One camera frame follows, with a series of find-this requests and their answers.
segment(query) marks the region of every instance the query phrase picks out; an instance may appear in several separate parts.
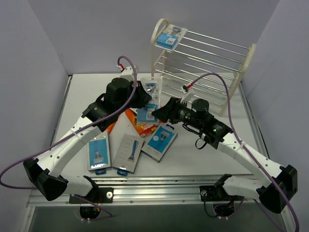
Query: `bolt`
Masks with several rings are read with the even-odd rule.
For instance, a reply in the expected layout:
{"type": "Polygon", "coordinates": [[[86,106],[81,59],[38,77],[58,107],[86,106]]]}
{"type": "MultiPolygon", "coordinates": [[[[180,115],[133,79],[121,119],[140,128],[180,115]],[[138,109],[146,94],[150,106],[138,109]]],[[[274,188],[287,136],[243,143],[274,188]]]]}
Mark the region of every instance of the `bolt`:
{"type": "Polygon", "coordinates": [[[107,192],[106,197],[107,197],[107,199],[111,199],[112,198],[112,192],[107,192]]]}
{"type": "Polygon", "coordinates": [[[201,191],[201,196],[207,196],[207,191],[206,190],[202,190],[201,191]]]}

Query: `gray wall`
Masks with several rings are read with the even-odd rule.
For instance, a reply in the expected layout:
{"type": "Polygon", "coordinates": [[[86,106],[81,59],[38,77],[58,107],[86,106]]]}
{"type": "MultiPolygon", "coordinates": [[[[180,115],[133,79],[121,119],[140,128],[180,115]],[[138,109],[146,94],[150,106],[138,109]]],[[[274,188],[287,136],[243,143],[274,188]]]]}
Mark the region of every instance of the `gray wall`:
{"type": "MultiPolygon", "coordinates": [[[[0,1],[0,170],[48,146],[68,76],[26,0],[0,1]]],[[[30,186],[19,165],[3,179],[30,186]]],[[[18,231],[28,190],[0,186],[1,231],[18,231]]]]}
{"type": "Polygon", "coordinates": [[[280,1],[243,79],[270,157],[298,170],[299,189],[291,202],[301,231],[309,231],[308,12],[307,0],[280,1]]]}
{"type": "MultiPolygon", "coordinates": [[[[157,21],[249,46],[258,41],[278,0],[29,0],[66,71],[114,73],[127,55],[149,72],[157,21]]],[[[223,64],[231,66],[229,61],[223,64]]]]}

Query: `barcode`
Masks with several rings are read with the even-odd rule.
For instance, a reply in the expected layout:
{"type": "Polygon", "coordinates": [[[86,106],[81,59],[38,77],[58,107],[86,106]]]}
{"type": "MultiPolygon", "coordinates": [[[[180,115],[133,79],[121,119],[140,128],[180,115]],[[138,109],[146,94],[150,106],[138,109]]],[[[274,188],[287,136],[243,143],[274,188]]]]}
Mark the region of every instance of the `barcode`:
{"type": "Polygon", "coordinates": [[[167,43],[167,44],[173,44],[174,41],[175,41],[175,39],[169,38],[168,40],[166,40],[166,43],[167,43]]]}
{"type": "Polygon", "coordinates": [[[152,112],[155,111],[155,109],[147,109],[147,119],[148,120],[153,120],[154,116],[152,116],[152,112]]]}

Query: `metal rod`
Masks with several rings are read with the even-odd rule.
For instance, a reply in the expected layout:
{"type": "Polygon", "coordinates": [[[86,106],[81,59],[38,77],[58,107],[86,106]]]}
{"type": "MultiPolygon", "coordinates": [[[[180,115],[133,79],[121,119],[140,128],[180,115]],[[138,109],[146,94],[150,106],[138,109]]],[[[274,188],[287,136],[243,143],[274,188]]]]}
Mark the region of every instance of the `metal rod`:
{"type": "MultiPolygon", "coordinates": [[[[175,70],[178,70],[178,71],[181,71],[181,72],[185,72],[185,73],[190,74],[190,75],[192,75],[192,76],[200,77],[200,75],[197,75],[197,74],[194,74],[194,73],[191,73],[191,72],[182,70],[182,69],[174,68],[174,67],[169,66],[169,65],[167,65],[167,64],[166,64],[165,66],[166,66],[166,67],[169,67],[169,68],[171,68],[171,69],[175,69],[175,70]]],[[[214,80],[208,79],[208,78],[206,78],[206,77],[203,77],[202,79],[208,80],[208,81],[211,81],[211,82],[214,82],[214,83],[219,84],[219,85],[221,85],[221,86],[224,86],[223,83],[220,83],[220,82],[218,82],[218,81],[214,81],[214,80]]]]}
{"type": "Polygon", "coordinates": [[[196,47],[191,47],[191,46],[188,46],[188,45],[185,45],[185,44],[182,44],[182,43],[179,43],[178,45],[181,45],[181,46],[184,46],[184,47],[188,47],[188,48],[194,49],[194,50],[196,50],[196,51],[204,52],[204,53],[207,53],[207,54],[216,56],[216,57],[220,57],[220,58],[223,58],[223,59],[227,59],[227,60],[230,60],[230,61],[239,63],[239,64],[244,64],[244,62],[241,62],[241,61],[238,61],[238,60],[235,60],[235,59],[231,59],[231,58],[227,58],[227,57],[224,57],[224,56],[220,56],[220,55],[218,55],[218,54],[215,54],[215,53],[212,53],[212,52],[208,52],[208,51],[205,51],[205,50],[196,48],[196,47]]]}
{"type": "MultiPolygon", "coordinates": [[[[165,72],[164,72],[164,71],[161,71],[161,70],[158,70],[158,69],[155,69],[155,71],[160,72],[160,73],[164,73],[164,74],[166,74],[166,75],[175,77],[175,78],[177,78],[177,79],[180,79],[180,80],[183,80],[183,81],[186,81],[186,82],[189,82],[189,83],[192,82],[192,80],[190,80],[190,79],[188,79],[188,78],[185,78],[185,77],[182,77],[182,76],[176,76],[176,75],[174,75],[172,72],[168,72],[168,71],[165,71],[165,72]]],[[[226,93],[223,92],[223,90],[220,90],[220,89],[218,89],[218,88],[214,88],[214,87],[211,87],[211,86],[208,86],[208,85],[204,85],[204,84],[201,84],[201,83],[199,83],[199,82],[195,82],[194,84],[197,85],[197,86],[201,86],[201,87],[210,89],[210,90],[212,90],[212,91],[214,91],[214,92],[217,92],[217,93],[221,93],[221,94],[223,94],[223,95],[226,95],[226,93]]]]}
{"type": "MultiPolygon", "coordinates": [[[[164,83],[163,83],[163,85],[164,85],[164,86],[167,86],[167,87],[169,87],[169,88],[172,88],[172,89],[174,89],[174,90],[177,90],[177,91],[182,92],[180,89],[175,88],[175,87],[173,87],[173,86],[170,86],[170,85],[167,85],[167,84],[164,84],[164,83]]],[[[206,100],[206,101],[208,101],[208,102],[211,102],[211,103],[213,103],[213,104],[215,104],[215,105],[222,106],[222,104],[219,104],[219,103],[213,102],[213,101],[208,100],[208,99],[206,99],[206,98],[203,98],[203,97],[201,97],[201,96],[198,96],[198,95],[193,95],[193,96],[194,96],[194,97],[196,97],[196,98],[201,98],[201,99],[204,99],[204,100],[206,100]]]]}
{"type": "Polygon", "coordinates": [[[179,51],[176,51],[176,50],[174,50],[173,52],[174,52],[174,53],[183,54],[183,55],[186,55],[186,56],[189,56],[189,57],[193,57],[193,58],[196,58],[196,59],[200,59],[200,60],[202,60],[202,61],[205,61],[205,64],[208,64],[208,65],[210,65],[210,66],[213,66],[213,67],[216,67],[216,68],[219,68],[219,69],[228,71],[228,72],[231,72],[231,70],[233,70],[233,71],[236,71],[236,72],[238,72],[238,73],[241,73],[240,70],[233,69],[233,68],[229,68],[229,67],[227,67],[227,66],[224,66],[224,65],[221,65],[221,64],[217,64],[217,63],[215,63],[215,62],[212,62],[212,61],[209,61],[209,60],[206,60],[206,59],[202,59],[202,58],[199,58],[199,57],[195,57],[195,56],[192,56],[192,55],[187,54],[187,53],[184,53],[184,52],[179,52],[179,51]]]}
{"type": "MultiPolygon", "coordinates": [[[[174,95],[174,94],[167,93],[167,92],[164,92],[164,91],[162,91],[162,93],[167,94],[167,95],[170,95],[170,96],[175,97],[175,98],[180,98],[180,97],[178,97],[178,96],[176,96],[176,95],[174,95]]],[[[216,112],[217,114],[220,113],[220,112],[218,112],[218,111],[216,111],[216,110],[213,110],[213,109],[211,109],[211,108],[209,108],[209,110],[214,111],[214,112],[216,112]]]]}
{"type": "Polygon", "coordinates": [[[202,35],[202,34],[199,34],[199,33],[193,32],[193,31],[189,31],[189,30],[188,30],[187,32],[188,32],[188,33],[191,33],[191,34],[203,36],[203,37],[206,37],[206,38],[209,38],[209,39],[212,39],[212,40],[220,41],[220,42],[223,42],[223,43],[226,43],[226,44],[230,44],[230,45],[234,45],[234,46],[237,46],[237,47],[249,49],[248,47],[244,47],[244,46],[241,46],[241,45],[238,45],[238,44],[235,44],[235,43],[230,43],[230,42],[224,41],[224,40],[219,40],[219,39],[216,39],[216,38],[213,38],[213,37],[210,37],[210,36],[207,36],[207,35],[202,35]]]}
{"type": "Polygon", "coordinates": [[[243,56],[243,57],[246,57],[247,55],[245,54],[242,54],[242,53],[238,53],[238,52],[234,52],[234,51],[231,51],[231,50],[228,50],[228,49],[225,49],[225,48],[222,48],[222,47],[218,47],[218,46],[215,46],[215,45],[212,45],[212,44],[209,44],[209,43],[204,43],[202,41],[198,41],[198,40],[194,40],[194,39],[190,39],[190,38],[187,38],[187,37],[183,37],[183,39],[186,39],[186,40],[191,40],[191,41],[194,41],[194,42],[197,42],[197,43],[202,43],[204,45],[208,45],[210,47],[215,47],[215,48],[218,48],[218,49],[221,49],[221,50],[224,50],[224,51],[227,51],[227,52],[231,52],[231,53],[234,53],[234,54],[237,54],[237,55],[240,55],[240,56],[243,56]]]}
{"type": "MultiPolygon", "coordinates": [[[[202,69],[202,68],[200,68],[200,67],[197,67],[197,66],[194,66],[194,65],[191,65],[191,64],[183,63],[183,62],[180,62],[180,61],[175,60],[175,59],[172,59],[172,58],[168,58],[168,57],[165,57],[165,56],[162,56],[162,58],[170,59],[170,60],[173,60],[173,61],[175,61],[175,62],[177,62],[177,63],[184,64],[184,65],[190,66],[190,67],[192,67],[192,68],[205,71],[205,72],[207,72],[207,73],[211,73],[211,71],[208,71],[208,70],[206,70],[206,69],[202,69]]],[[[223,77],[223,78],[226,78],[226,79],[228,79],[228,80],[231,80],[231,81],[234,80],[233,78],[230,78],[230,77],[228,77],[228,76],[224,76],[224,75],[220,75],[220,76],[223,77]]]]}
{"type": "MultiPolygon", "coordinates": [[[[182,83],[182,82],[180,82],[180,81],[176,81],[176,80],[174,80],[174,79],[172,79],[172,78],[169,78],[169,77],[167,77],[167,76],[163,76],[163,75],[161,75],[161,77],[163,77],[163,78],[165,78],[165,79],[168,79],[168,80],[170,80],[170,81],[177,82],[177,83],[179,83],[181,86],[183,86],[183,85],[184,85],[184,83],[182,83]]],[[[206,93],[206,94],[212,95],[212,96],[214,96],[214,97],[220,98],[220,99],[222,99],[222,100],[225,100],[225,99],[226,99],[226,98],[224,98],[224,97],[221,97],[221,96],[215,95],[215,94],[213,94],[213,93],[209,93],[209,92],[207,92],[207,91],[204,91],[204,90],[202,90],[202,89],[196,88],[196,87],[194,87],[194,86],[192,86],[191,88],[196,89],[196,90],[198,90],[198,91],[201,91],[201,92],[203,92],[203,93],[206,93]]]]}

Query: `white dish rack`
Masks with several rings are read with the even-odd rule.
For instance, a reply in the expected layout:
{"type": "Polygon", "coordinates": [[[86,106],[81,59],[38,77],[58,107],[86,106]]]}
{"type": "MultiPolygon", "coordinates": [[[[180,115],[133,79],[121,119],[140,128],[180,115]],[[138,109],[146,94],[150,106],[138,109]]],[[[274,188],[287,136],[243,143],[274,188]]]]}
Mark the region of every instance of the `white dish rack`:
{"type": "MultiPolygon", "coordinates": [[[[152,76],[156,72],[163,77],[162,93],[181,97],[181,85],[204,73],[224,72],[221,76],[232,98],[247,71],[256,44],[245,47],[188,30],[173,51],[157,48],[163,50],[157,57],[156,40],[168,25],[169,21],[161,18],[151,37],[152,76]]],[[[208,100],[213,113],[220,116],[224,113],[227,96],[218,77],[211,75],[201,79],[194,85],[194,90],[194,97],[208,100]]]]}

